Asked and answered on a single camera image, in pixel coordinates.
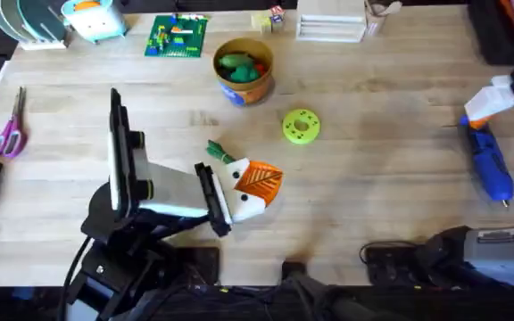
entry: cable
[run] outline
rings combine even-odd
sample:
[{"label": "cable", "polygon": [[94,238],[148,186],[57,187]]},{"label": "cable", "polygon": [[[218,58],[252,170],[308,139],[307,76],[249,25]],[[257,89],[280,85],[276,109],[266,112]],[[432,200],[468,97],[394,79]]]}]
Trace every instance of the cable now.
[{"label": "cable", "polygon": [[370,247],[372,245],[384,245],[384,244],[387,244],[387,245],[403,244],[403,245],[408,245],[408,246],[411,246],[411,247],[419,246],[418,244],[415,244],[415,243],[410,242],[410,241],[375,241],[375,242],[366,243],[366,244],[362,245],[362,247],[358,250],[358,257],[361,259],[361,262],[364,263],[364,264],[368,264],[368,262],[364,258],[364,251],[368,247]]},{"label": "cable", "polygon": [[90,242],[90,236],[87,236],[85,241],[80,245],[79,251],[75,255],[72,263],[70,264],[69,271],[67,272],[67,276],[64,278],[64,283],[62,284],[61,290],[61,298],[59,299],[59,307],[57,308],[57,321],[64,321],[65,319],[65,308],[66,308],[66,300],[67,300],[67,289],[69,288],[70,280],[72,279],[72,275],[75,272],[75,268],[80,261],[80,257],[82,253],[88,246],[88,242]]},{"label": "cable", "polygon": [[176,293],[185,290],[186,287],[181,285],[176,285],[167,290],[157,292],[154,297],[147,303],[147,305],[142,309],[142,314],[138,317],[137,321],[148,321],[152,318],[152,316],[160,309],[160,307],[173,295]]},{"label": "cable", "polygon": [[[227,302],[222,302],[222,301],[218,301],[218,300],[207,299],[207,298],[204,298],[202,295],[199,295],[199,294],[197,294],[195,292],[192,292],[192,291],[188,291],[188,293],[190,295],[194,296],[196,299],[202,300],[202,301],[210,303],[210,304],[217,304],[217,305],[221,305],[222,307],[235,307],[235,306],[238,306],[238,305],[246,304],[246,303],[251,302],[251,301],[257,301],[260,304],[263,304],[265,302],[263,302],[262,300],[267,299],[268,297],[270,297],[270,296],[274,295],[275,293],[277,293],[280,290],[280,287],[281,287],[282,284],[283,283],[274,286],[272,289],[267,290],[263,294],[254,295],[251,298],[247,298],[245,300],[240,300],[240,301],[233,302],[233,303],[227,303]],[[230,294],[230,295],[243,296],[244,297],[244,295],[241,295],[241,294],[238,294],[238,293],[234,293],[234,292],[225,292],[225,293]]]},{"label": "cable", "polygon": [[311,303],[306,298],[306,294],[304,293],[304,289],[295,280],[292,280],[292,282],[289,282],[289,283],[296,290],[297,294],[299,294],[299,298],[301,299],[301,303],[303,304],[304,312],[305,312],[305,315],[307,316],[307,319],[309,321],[315,321],[316,317],[314,316],[314,313],[312,312]]},{"label": "cable", "polygon": [[265,314],[269,318],[269,321],[275,321],[273,319],[273,316],[269,313],[269,308],[267,307],[267,304],[263,303],[263,307],[265,308]]}]

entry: wooden table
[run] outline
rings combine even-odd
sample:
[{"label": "wooden table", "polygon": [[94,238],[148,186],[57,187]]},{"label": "wooden table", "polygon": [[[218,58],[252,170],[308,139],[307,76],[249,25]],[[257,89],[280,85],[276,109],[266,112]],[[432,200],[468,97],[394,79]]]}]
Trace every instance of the wooden table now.
[{"label": "wooden table", "polygon": [[[445,228],[514,224],[478,192],[454,125],[463,104],[506,68],[477,56],[463,6],[408,7],[381,37],[361,44],[265,38],[276,88],[266,103],[239,108],[211,68],[218,46],[259,37],[249,12],[212,13],[201,59],[145,58],[153,14],[129,15],[125,39],[66,51],[13,56],[0,87],[0,130],[18,86],[27,87],[29,141],[0,181],[0,285],[59,285],[84,239],[79,231],[95,189],[106,181],[110,88],[146,132],[151,161],[194,171],[207,139],[236,157],[284,170],[268,212],[218,239],[208,226],[177,244],[217,244],[223,284],[274,284],[286,257],[307,259],[327,283],[366,284],[358,249],[367,241],[426,239]],[[309,145],[289,143],[281,120],[295,108],[320,116]],[[514,110],[493,121],[514,177]]]}]

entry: glue gun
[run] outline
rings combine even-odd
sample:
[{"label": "glue gun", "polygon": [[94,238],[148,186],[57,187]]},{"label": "glue gun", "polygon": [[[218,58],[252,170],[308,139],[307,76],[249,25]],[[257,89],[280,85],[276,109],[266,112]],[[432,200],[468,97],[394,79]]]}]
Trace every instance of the glue gun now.
[{"label": "glue gun", "polygon": [[492,200],[500,201],[505,207],[509,207],[509,201],[513,199],[514,194],[513,178],[505,166],[503,154],[489,126],[474,129],[468,125],[468,117],[465,115],[461,117],[460,126],[463,127],[468,139],[473,167],[481,180],[481,185]]}]

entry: scissors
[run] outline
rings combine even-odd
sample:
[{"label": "scissors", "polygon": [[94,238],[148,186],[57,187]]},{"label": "scissors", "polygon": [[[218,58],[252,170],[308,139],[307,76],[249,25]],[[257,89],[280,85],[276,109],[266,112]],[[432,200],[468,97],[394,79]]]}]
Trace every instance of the scissors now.
[{"label": "scissors", "polygon": [[25,103],[25,88],[19,87],[19,93],[15,96],[15,105],[13,106],[13,113],[4,131],[0,134],[0,155],[5,157],[17,156],[25,143],[27,136],[21,129],[21,115],[23,112],[23,105]]}]

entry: orange object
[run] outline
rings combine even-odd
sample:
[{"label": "orange object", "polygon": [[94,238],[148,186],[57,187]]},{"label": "orange object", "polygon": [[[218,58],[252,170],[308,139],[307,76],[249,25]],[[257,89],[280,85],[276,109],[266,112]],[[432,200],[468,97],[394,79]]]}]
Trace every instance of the orange object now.
[{"label": "orange object", "polygon": [[503,6],[505,14],[510,18],[511,21],[513,21],[513,25],[514,25],[513,4],[510,2],[510,0],[499,0],[499,3]]},{"label": "orange object", "polygon": [[89,8],[94,8],[100,6],[100,2],[97,1],[83,1],[81,3],[75,4],[75,11],[85,10]]},{"label": "orange object", "polygon": [[487,116],[478,120],[470,120],[469,126],[473,129],[481,129],[483,126],[485,126],[485,124],[487,123],[487,121],[489,121],[490,118],[491,116]]},{"label": "orange object", "polygon": [[249,168],[237,182],[236,190],[261,197],[269,206],[277,196],[283,172],[261,161],[249,161]]}]

